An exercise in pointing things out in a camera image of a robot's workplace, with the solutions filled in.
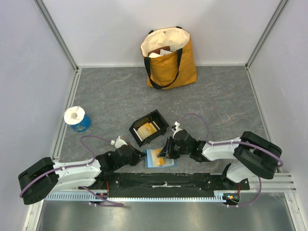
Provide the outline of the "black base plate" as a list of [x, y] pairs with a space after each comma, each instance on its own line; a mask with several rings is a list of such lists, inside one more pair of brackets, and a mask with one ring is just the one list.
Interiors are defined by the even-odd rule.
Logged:
[[91, 190], [107, 190], [111, 197], [211, 197], [214, 191], [247, 191], [248, 179], [223, 182], [210, 173], [114, 173], [97, 178]]

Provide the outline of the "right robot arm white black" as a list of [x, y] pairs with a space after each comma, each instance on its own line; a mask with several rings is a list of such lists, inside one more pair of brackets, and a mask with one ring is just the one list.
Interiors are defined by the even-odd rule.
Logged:
[[233, 140], [214, 142], [198, 141], [187, 131], [178, 129], [167, 139], [158, 157], [178, 159], [182, 155], [189, 155], [199, 163], [234, 160], [220, 176], [221, 186], [228, 190], [252, 176], [271, 180], [276, 169], [283, 166], [281, 148], [250, 131]]

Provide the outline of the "loose gold card in tray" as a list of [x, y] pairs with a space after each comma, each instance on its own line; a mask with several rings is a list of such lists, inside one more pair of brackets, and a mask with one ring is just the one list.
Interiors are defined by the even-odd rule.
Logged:
[[154, 126], [153, 123], [146, 123], [138, 128], [138, 133], [141, 138], [144, 140], [151, 136], [152, 134], [157, 132], [157, 128]]

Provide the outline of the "orange tote bag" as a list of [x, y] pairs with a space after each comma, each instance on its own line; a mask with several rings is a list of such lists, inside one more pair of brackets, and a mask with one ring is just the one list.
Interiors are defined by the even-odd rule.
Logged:
[[[148, 57], [148, 52], [164, 46], [169, 46], [172, 53]], [[141, 44], [141, 53], [149, 87], [167, 90], [197, 81], [192, 38], [182, 27], [151, 30]]]

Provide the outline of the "teal leather card holder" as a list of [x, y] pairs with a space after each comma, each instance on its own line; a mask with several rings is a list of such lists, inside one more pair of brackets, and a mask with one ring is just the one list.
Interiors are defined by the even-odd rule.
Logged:
[[176, 160], [164, 158], [165, 159], [165, 165], [160, 166], [160, 167], [155, 167], [154, 163], [153, 163], [153, 156], [152, 156], [153, 150], [154, 149], [146, 149], [145, 150], [145, 153], [147, 154], [147, 157], [145, 159], [146, 168], [164, 168], [164, 167], [175, 167], [175, 166], [177, 166]]

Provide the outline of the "white items in bag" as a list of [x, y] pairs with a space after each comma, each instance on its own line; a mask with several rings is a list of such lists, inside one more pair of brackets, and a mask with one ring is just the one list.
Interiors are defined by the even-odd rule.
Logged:
[[148, 57], [149, 58], [157, 58], [157, 57], [168, 55], [170, 53], [172, 53], [172, 51], [167, 51], [167, 50], [164, 50], [164, 49], [159, 49], [159, 50], [154, 50], [154, 51], [150, 52], [148, 54]]

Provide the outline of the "white toilet paper roll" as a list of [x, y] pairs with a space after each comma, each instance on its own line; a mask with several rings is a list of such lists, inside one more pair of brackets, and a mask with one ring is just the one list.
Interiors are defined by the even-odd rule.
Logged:
[[73, 106], [65, 111], [64, 121], [68, 125], [76, 125], [84, 119], [84, 116], [85, 110], [81, 106]]

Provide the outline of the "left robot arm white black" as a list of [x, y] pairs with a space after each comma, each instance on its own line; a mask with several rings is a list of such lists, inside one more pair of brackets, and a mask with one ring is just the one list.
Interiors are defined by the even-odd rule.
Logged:
[[145, 157], [146, 153], [127, 144], [86, 161], [56, 163], [44, 157], [19, 174], [20, 198], [32, 205], [58, 191], [82, 186], [101, 189], [115, 171], [133, 167]]

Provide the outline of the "black plastic tray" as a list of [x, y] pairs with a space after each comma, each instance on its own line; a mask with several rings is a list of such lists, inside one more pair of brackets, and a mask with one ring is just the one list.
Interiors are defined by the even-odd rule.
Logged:
[[139, 147], [150, 144], [152, 140], [167, 132], [169, 124], [158, 110], [137, 119], [130, 126], [129, 131]]

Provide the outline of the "blue patterned cup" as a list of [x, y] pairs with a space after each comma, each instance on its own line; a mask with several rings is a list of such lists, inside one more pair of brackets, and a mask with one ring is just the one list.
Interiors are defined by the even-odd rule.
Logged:
[[91, 126], [91, 119], [88, 114], [85, 114], [83, 119], [75, 124], [75, 125], [70, 125], [70, 128], [75, 131], [75, 132], [84, 132], [88, 130]]

